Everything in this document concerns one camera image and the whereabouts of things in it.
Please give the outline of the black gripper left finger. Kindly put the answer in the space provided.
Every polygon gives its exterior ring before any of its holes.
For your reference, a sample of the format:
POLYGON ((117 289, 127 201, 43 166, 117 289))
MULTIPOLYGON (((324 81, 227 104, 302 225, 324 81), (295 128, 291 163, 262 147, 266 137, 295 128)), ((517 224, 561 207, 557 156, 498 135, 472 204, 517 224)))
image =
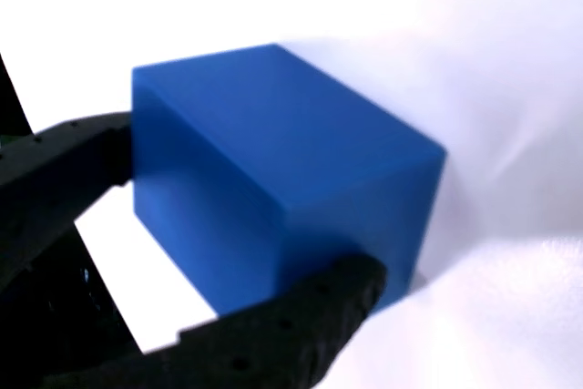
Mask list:
POLYGON ((63 122, 1 149, 1 284, 132 178, 131 115, 63 122))

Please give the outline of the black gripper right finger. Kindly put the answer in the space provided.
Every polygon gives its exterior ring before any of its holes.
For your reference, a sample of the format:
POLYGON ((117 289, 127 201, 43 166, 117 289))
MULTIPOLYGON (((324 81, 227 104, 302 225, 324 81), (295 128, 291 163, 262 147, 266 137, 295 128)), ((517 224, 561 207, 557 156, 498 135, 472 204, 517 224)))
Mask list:
POLYGON ((387 270, 342 257, 281 296, 181 333, 154 353, 45 379, 47 388, 312 388, 379 301, 387 270))

